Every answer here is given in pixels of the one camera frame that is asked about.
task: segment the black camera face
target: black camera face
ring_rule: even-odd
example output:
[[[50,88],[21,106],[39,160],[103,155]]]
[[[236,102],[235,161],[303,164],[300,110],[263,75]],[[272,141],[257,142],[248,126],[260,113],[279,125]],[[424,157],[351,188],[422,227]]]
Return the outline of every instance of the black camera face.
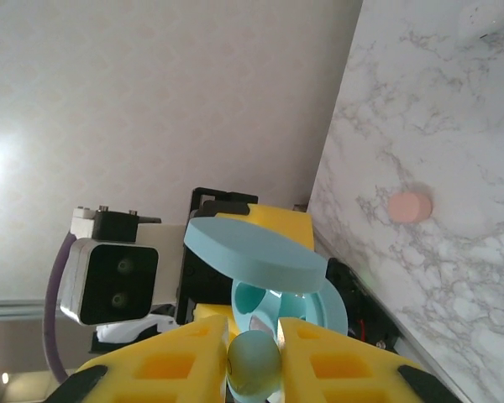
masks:
[[[90,256],[80,319],[87,325],[150,313],[159,254],[153,248],[103,244]]]

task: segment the marble countertop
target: marble countertop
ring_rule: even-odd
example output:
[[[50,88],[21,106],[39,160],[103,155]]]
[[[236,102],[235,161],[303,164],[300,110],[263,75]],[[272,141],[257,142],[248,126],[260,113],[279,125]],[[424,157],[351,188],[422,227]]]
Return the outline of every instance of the marble countertop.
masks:
[[[474,403],[504,403],[504,32],[462,0],[364,0],[309,212],[334,254]],[[389,197],[433,214],[391,222]]]

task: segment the camera lens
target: camera lens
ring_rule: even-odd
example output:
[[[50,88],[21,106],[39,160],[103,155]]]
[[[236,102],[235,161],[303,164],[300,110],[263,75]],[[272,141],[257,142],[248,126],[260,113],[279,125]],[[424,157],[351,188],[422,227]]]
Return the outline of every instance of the camera lens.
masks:
[[[128,275],[131,271],[133,271],[134,264],[131,259],[121,259],[118,263],[118,272],[122,275]]]
[[[125,308],[127,306],[127,294],[119,292],[112,297],[112,306],[114,308]]]

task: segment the yellow foam pad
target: yellow foam pad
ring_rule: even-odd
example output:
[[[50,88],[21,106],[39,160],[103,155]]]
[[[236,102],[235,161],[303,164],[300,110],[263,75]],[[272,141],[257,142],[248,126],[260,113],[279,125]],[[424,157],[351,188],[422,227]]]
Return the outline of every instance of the yellow foam pad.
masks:
[[[224,315],[228,318],[229,342],[231,343],[240,333],[234,320],[232,307],[229,305],[196,304],[194,308],[194,322],[213,315]]]
[[[312,216],[310,214],[260,204],[249,204],[248,206],[250,209],[248,216],[220,212],[217,217],[250,222],[270,229],[313,250]]]
[[[409,359],[296,318],[278,335],[286,402],[421,403],[397,373]]]
[[[189,323],[92,359],[108,373],[82,403],[221,403],[226,394],[228,320]]]

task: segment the pink round object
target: pink round object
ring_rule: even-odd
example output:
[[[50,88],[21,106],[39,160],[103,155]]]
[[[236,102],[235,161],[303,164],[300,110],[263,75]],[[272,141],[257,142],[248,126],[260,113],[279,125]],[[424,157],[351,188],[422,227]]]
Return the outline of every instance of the pink round object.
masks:
[[[388,213],[393,222],[421,222],[431,215],[429,197],[422,193],[397,193],[388,202]]]

